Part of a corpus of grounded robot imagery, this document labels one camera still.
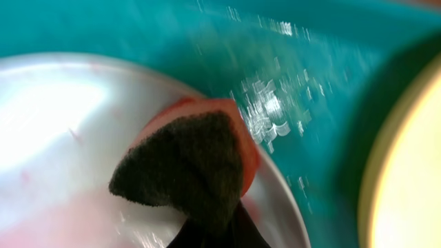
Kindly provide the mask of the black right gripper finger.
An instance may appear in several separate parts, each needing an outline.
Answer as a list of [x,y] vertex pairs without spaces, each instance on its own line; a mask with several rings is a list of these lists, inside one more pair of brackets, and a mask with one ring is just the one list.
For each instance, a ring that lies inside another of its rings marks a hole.
[[167,248],[270,248],[242,203],[222,235],[215,236],[187,220]]

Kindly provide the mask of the yellow plate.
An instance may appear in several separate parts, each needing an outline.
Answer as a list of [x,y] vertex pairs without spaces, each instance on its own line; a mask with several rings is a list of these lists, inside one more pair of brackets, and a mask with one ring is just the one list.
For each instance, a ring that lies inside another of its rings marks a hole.
[[412,80],[382,125],[358,201],[366,248],[440,248],[440,57]]

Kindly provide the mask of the light blue plate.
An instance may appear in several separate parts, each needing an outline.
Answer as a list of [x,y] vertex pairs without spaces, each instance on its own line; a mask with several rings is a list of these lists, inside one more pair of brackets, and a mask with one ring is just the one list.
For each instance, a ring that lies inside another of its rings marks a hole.
[[1,60],[1,246],[166,247],[184,216],[113,196],[108,183],[159,112],[201,94],[118,59]]

